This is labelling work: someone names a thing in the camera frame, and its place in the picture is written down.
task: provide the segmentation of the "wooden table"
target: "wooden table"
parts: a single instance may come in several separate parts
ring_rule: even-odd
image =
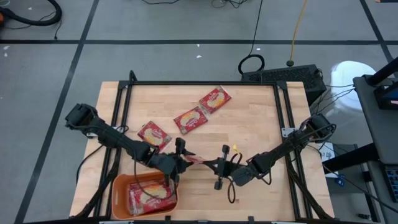
[[[108,124],[111,122],[117,86],[117,82],[103,82],[96,105],[99,116]],[[198,100],[214,87],[206,85],[133,86],[127,119],[129,131],[126,135],[140,140],[137,131],[142,125],[152,120],[173,137],[173,144],[169,144],[165,149],[167,152],[175,150],[175,138],[181,137],[186,140],[186,148],[189,151],[205,159],[220,157],[223,144],[231,147],[236,144],[243,154],[243,161],[258,152],[270,151],[282,142],[272,86],[225,86],[233,97],[232,100],[212,114],[209,122],[182,136],[173,119],[194,108]],[[288,83],[288,88],[295,125],[300,126],[300,123],[310,116],[303,84]],[[285,111],[283,93],[280,91],[279,94]],[[89,139],[85,156],[98,146],[96,139]],[[104,149],[100,150],[81,168],[70,215],[77,214],[98,188],[104,153]],[[324,210],[334,216],[319,154],[308,148],[302,151],[302,160],[309,191]],[[133,171],[133,161],[123,151],[119,174],[133,174]],[[137,165],[137,173],[149,171],[151,170],[140,164]],[[254,179],[244,187],[236,187],[234,204],[228,202],[227,184],[222,190],[214,190],[215,181],[216,176],[203,165],[188,168],[180,177],[179,201],[177,208],[170,213],[172,220],[243,221],[247,220],[248,216],[253,216],[256,221],[294,220],[284,159],[279,159],[272,168],[271,185]],[[300,213],[304,217],[302,195],[299,190],[297,192],[301,203]],[[105,214],[108,194],[107,190],[103,196],[101,214]],[[164,220],[164,217],[149,217],[148,219]]]

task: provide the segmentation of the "floor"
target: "floor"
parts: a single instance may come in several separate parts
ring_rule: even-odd
[[[3,223],[67,218],[86,144],[64,127],[75,103],[95,105],[101,82],[126,79],[130,69],[139,80],[239,80],[237,65],[250,51],[260,4],[215,9],[210,0],[57,2],[63,9],[58,41],[56,25],[0,30]],[[264,56],[266,69],[285,67],[302,4],[264,0],[254,52]],[[53,11],[47,1],[33,0],[11,0],[9,8],[33,19]],[[295,64],[316,64],[327,83],[331,67],[345,60],[379,70],[398,56],[397,10],[396,3],[374,0],[308,0]],[[243,70],[257,67],[250,61]],[[361,221],[355,214],[366,208],[353,198],[332,195],[337,217]]]

